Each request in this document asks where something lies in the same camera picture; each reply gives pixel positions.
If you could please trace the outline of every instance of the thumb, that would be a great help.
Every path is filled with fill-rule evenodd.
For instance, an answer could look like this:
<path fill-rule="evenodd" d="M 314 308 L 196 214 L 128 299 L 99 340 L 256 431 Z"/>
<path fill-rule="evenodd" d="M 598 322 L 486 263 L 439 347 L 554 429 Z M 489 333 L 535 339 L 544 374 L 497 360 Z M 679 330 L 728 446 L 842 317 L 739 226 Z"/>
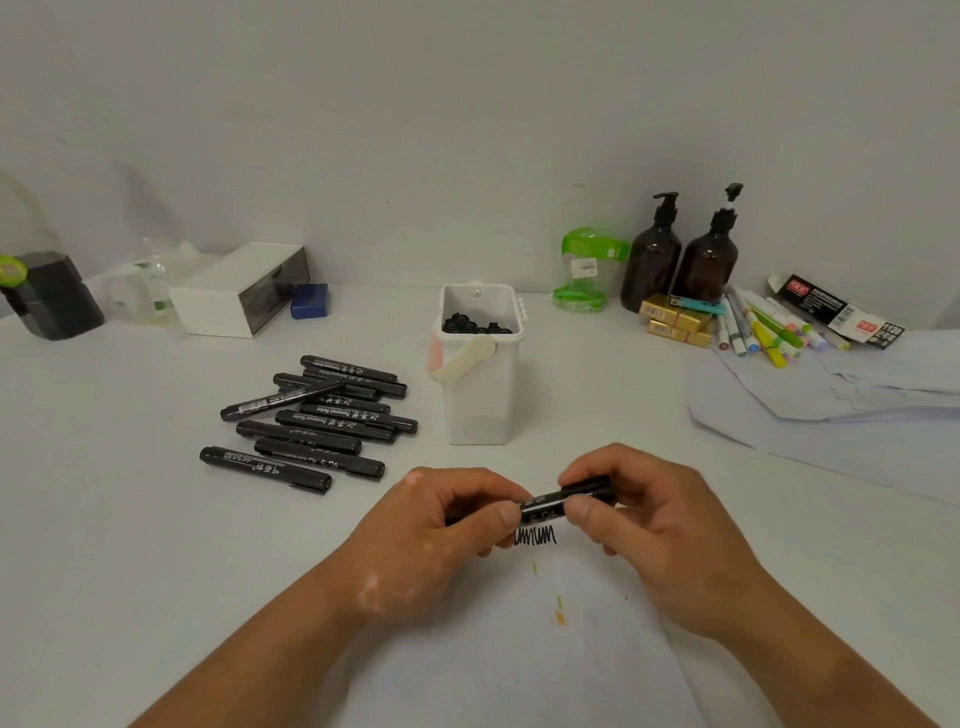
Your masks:
<path fill-rule="evenodd" d="M 564 503 L 566 519 L 594 541 L 623 556 L 641 576 L 649 573 L 660 552 L 657 537 L 615 508 L 590 496 L 571 496 Z"/>
<path fill-rule="evenodd" d="M 484 506 L 446 529 L 454 547 L 465 557 L 503 541 L 520 525 L 520 507 L 509 500 Z"/>

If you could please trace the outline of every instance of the pump dispenser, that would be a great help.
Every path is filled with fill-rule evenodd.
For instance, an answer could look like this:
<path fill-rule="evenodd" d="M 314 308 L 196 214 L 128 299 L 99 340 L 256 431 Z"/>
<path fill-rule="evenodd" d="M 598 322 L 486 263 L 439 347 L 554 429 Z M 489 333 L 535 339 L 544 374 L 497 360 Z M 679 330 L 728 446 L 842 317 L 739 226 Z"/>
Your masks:
<path fill-rule="evenodd" d="M 736 222 L 733 201 L 742 190 L 743 185 L 739 182 L 727 187 L 727 203 L 713 213 L 709 232 L 691 240 L 686 246 L 680 273 L 673 286 L 674 296 L 720 303 L 724 286 L 730 280 L 739 256 L 739 251 L 730 240 L 730 231 Z"/>
<path fill-rule="evenodd" d="M 638 235 L 630 248 L 627 273 L 620 288 L 620 302 L 628 311 L 638 313 L 644 301 L 670 290 L 670 281 L 683 249 L 680 239 L 671 230 L 677 219 L 679 195 L 679 192 L 654 195 L 655 200 L 663 199 L 663 202 L 654 213 L 653 227 Z"/>

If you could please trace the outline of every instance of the black ink scribble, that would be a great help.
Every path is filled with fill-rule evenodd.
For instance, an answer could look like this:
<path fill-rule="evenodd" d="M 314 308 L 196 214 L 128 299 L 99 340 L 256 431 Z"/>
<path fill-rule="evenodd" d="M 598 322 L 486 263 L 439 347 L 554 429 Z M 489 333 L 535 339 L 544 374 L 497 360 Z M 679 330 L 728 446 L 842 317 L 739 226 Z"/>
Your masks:
<path fill-rule="evenodd" d="M 524 544 L 525 546 L 540 546 L 541 544 L 557 543 L 557 535 L 553 532 L 552 525 L 544 525 L 539 528 L 518 528 L 514 532 L 514 546 Z"/>

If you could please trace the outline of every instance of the yellow highlighter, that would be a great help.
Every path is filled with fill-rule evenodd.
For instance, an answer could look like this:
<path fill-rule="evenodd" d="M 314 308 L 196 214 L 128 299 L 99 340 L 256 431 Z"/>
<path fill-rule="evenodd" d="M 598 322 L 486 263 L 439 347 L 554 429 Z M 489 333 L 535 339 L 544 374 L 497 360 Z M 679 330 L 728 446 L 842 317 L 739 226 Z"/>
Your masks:
<path fill-rule="evenodd" d="M 750 328 L 754 330 L 756 340 L 760 342 L 760 346 L 767 352 L 767 356 L 770 357 L 770 361 L 774 363 L 774 366 L 777 367 L 777 369 L 785 367 L 786 359 L 783 358 L 783 353 L 774 344 L 774 340 L 770 338 L 770 334 L 764 325 L 754 318 L 752 322 L 750 322 Z"/>

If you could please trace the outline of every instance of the white paper sheet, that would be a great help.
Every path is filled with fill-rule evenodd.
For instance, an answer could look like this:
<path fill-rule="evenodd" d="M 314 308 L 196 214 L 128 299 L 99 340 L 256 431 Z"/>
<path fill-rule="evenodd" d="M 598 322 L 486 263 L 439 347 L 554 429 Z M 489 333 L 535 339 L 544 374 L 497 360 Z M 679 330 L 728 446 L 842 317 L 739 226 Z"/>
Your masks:
<path fill-rule="evenodd" d="M 714 352 L 779 417 L 837 422 L 922 420 L 942 419 L 945 415 L 938 410 L 949 410 L 960 418 L 960 395 L 855 384 L 828 372 L 818 361 L 821 354 L 812 350 L 804 350 L 786 369 L 772 366 L 762 353 L 740 358 L 730 351 Z"/>
<path fill-rule="evenodd" d="M 960 421 L 782 420 L 715 356 L 685 359 L 694 420 L 763 452 L 960 505 Z"/>
<path fill-rule="evenodd" d="M 820 361 L 831 374 L 857 384 L 960 394 L 960 330 L 907 331 L 885 352 L 830 349 Z"/>
<path fill-rule="evenodd" d="M 495 549 L 374 650 L 341 725 L 705 728 L 636 574 L 553 524 L 557 544 Z"/>

